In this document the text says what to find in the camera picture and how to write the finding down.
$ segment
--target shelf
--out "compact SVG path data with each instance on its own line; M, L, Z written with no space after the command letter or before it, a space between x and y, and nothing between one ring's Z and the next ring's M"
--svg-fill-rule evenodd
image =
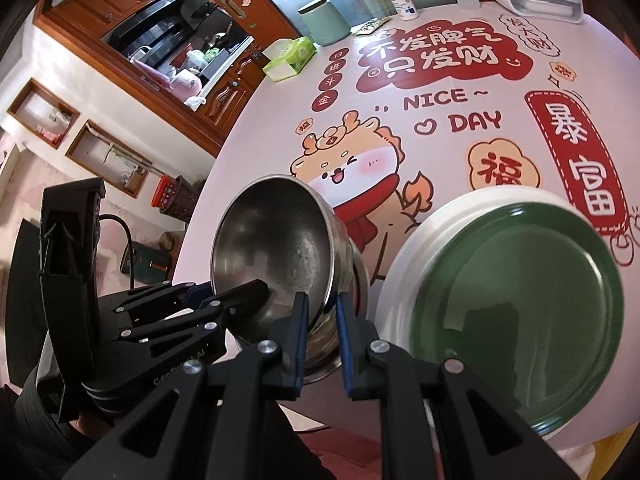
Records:
M152 163L92 121L87 121L66 156L120 191L136 198Z
M80 116L80 112L35 79L31 79L24 86L7 113L32 134L56 149Z

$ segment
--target black cable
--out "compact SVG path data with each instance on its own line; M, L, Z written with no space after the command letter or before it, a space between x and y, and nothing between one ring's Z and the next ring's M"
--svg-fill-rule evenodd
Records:
M127 223L117 215L104 214L98 216L98 220L115 220L124 228L124 232L127 235L127 243L129 244L129 289L133 290L135 285L133 283L133 242L131 241L131 231Z

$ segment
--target mint green canister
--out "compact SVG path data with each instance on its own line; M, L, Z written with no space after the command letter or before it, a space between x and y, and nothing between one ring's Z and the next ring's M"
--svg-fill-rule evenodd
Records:
M314 0L298 10L312 39L322 46L343 40L351 33L349 23L329 0Z

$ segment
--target dining table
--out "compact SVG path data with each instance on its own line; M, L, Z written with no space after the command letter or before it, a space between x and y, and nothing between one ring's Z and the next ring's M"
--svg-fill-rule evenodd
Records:
M174 283L210 280L222 215L268 174L309 184L346 224L367 269L371 319L387 307L377 300L394 257L434 211L489 186L548 190L591 223L623 284L609 373L548 440L556 450L593 442L640 420L639 96L640 60L590 16L525 18L495 2L394 16L318 47L297 76L260 84L204 185ZM224 358L238 352L229 334L227 347ZM377 401L350 401L341 370L286 405L380 438Z

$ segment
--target tissue box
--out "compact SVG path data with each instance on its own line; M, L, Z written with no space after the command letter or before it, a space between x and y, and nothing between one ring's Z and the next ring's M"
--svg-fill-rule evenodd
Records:
M297 38L262 70L274 81L281 81L299 74L315 52L316 47L309 38Z

